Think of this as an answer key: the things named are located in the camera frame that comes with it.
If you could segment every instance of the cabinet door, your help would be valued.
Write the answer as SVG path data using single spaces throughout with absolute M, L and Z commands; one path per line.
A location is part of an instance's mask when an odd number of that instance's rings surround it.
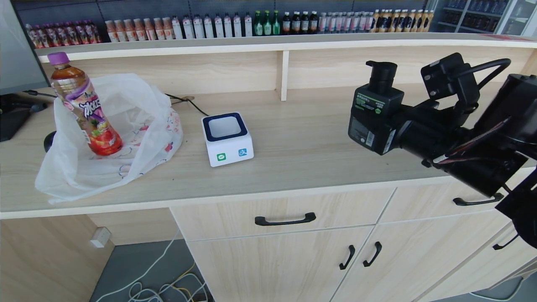
M 328 302 L 372 227 L 188 242 L 217 302 Z
M 410 302 L 477 251 L 509 219 L 497 211 L 379 224 L 332 301 Z M 375 243 L 382 249 L 371 266 Z
M 433 301 L 487 289 L 537 257 L 537 250 L 521 238 L 507 244 L 516 235 L 510 224 L 419 301 Z

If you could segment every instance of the green bottle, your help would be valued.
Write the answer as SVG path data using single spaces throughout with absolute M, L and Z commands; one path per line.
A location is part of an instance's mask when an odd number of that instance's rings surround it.
M 260 11 L 256 11 L 256 23 L 253 26 L 253 33 L 255 35 L 263 35 L 263 24 L 261 23 Z
M 271 35 L 272 34 L 272 24 L 270 23 L 270 12 L 269 11 L 265 11 L 265 25 L 264 25 L 264 28 L 263 28 L 263 33 L 265 35 Z
M 280 23 L 278 22 L 278 11 L 274 11 L 274 21 L 272 22 L 272 34 L 280 35 Z

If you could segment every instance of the white box scanner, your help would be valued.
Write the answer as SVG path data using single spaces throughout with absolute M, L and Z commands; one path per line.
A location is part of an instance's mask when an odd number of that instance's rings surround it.
M 201 119 L 211 167 L 253 158 L 252 137 L 238 112 Z

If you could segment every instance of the purple bottle cap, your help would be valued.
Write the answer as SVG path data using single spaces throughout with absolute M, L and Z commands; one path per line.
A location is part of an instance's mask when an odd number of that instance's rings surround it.
M 47 54 L 47 58 L 52 65 L 67 64 L 70 62 L 65 52 Z

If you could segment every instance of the white plastic bag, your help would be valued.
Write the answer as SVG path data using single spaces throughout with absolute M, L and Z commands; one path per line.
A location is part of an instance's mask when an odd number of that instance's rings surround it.
M 71 112 L 54 100 L 56 135 L 35 187 L 57 203 L 92 196 L 127 184 L 169 160 L 183 142 L 179 115 L 170 98 L 135 74 L 91 79 L 103 112 L 123 140 L 109 156 L 93 153 Z

